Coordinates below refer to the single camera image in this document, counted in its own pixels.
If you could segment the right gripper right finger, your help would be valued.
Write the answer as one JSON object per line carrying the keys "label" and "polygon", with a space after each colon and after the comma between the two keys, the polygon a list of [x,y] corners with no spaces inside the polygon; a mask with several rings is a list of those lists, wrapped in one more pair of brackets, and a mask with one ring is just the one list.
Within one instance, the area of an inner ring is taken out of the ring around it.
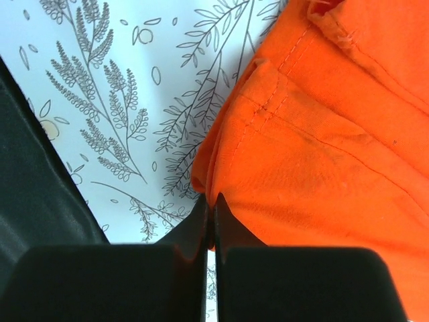
{"label": "right gripper right finger", "polygon": [[219,321],[405,321],[391,274],[367,248],[274,247],[224,196],[214,206]]}

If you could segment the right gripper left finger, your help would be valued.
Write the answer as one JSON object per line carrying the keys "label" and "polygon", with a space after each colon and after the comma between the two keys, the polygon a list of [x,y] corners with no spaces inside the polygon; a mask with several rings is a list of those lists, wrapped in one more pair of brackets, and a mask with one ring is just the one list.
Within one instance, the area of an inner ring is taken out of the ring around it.
{"label": "right gripper left finger", "polygon": [[2,321],[204,321],[208,211],[154,244],[28,251],[1,297]]}

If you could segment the orange t-shirt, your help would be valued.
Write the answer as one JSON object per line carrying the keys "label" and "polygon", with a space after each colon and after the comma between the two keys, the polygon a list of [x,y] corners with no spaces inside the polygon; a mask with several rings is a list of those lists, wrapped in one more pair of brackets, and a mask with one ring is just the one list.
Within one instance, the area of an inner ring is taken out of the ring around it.
{"label": "orange t-shirt", "polygon": [[290,1],[190,177],[269,245],[361,246],[428,320],[428,2]]}

